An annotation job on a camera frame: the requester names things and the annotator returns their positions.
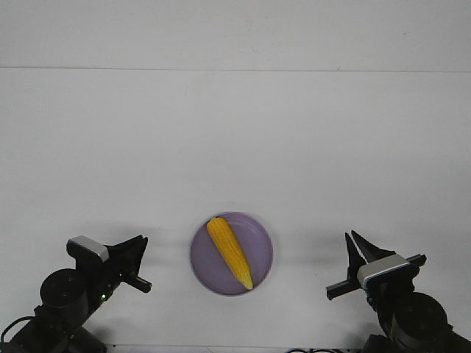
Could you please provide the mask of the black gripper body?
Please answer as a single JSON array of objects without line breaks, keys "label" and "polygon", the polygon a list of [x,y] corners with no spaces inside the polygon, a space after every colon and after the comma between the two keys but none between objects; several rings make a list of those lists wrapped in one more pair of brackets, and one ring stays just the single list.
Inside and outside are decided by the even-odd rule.
[{"label": "black gripper body", "polygon": [[126,257],[109,259],[104,263],[98,260],[76,260],[76,270],[85,275],[89,305],[101,305],[106,302],[121,283],[143,293],[150,292],[152,283],[139,277],[140,268],[141,260]]},{"label": "black gripper body", "polygon": [[334,298],[353,292],[357,289],[363,290],[368,297],[373,297],[373,292],[377,291],[381,285],[397,285],[398,283],[412,280],[417,275],[419,268],[425,264],[427,257],[424,254],[417,254],[405,259],[410,262],[410,265],[372,279],[368,283],[366,290],[361,288],[359,281],[349,282],[347,279],[333,285],[329,285],[326,287],[327,298],[329,300],[333,300]]}]

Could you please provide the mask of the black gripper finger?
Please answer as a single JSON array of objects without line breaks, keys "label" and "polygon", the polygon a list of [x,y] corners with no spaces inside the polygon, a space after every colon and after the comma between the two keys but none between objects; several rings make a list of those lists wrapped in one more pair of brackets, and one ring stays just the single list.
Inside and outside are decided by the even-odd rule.
[{"label": "black gripper finger", "polygon": [[361,266],[366,265],[365,259],[360,255],[355,243],[348,233],[345,233],[345,240],[347,245],[348,267],[347,267],[347,280],[349,282],[358,281],[358,270]]},{"label": "black gripper finger", "polygon": [[367,263],[372,263],[376,260],[396,254],[394,251],[377,247],[354,230],[351,231],[351,235]]},{"label": "black gripper finger", "polygon": [[119,263],[133,276],[138,276],[148,237],[134,237],[119,244]]},{"label": "black gripper finger", "polygon": [[118,243],[114,246],[105,245],[109,259],[105,262],[108,268],[140,268],[144,256],[144,237],[137,235],[134,238]]}]

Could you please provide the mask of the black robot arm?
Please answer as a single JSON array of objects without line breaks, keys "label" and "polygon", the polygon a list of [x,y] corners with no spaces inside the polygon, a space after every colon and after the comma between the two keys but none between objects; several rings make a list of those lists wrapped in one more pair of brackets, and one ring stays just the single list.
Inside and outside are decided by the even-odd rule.
[{"label": "black robot arm", "polygon": [[114,246],[85,236],[68,240],[74,268],[57,270],[40,287],[41,305],[10,340],[1,340],[2,352],[106,352],[107,346],[84,328],[84,323],[126,283],[143,293],[151,282],[139,277],[147,238],[138,235]]},{"label": "black robot arm", "polygon": [[344,281],[326,287],[329,300],[363,290],[382,335],[370,335],[362,352],[469,352],[470,340],[453,331],[441,304],[415,291],[414,278],[427,257],[402,257],[370,243],[356,231],[345,235]]}]

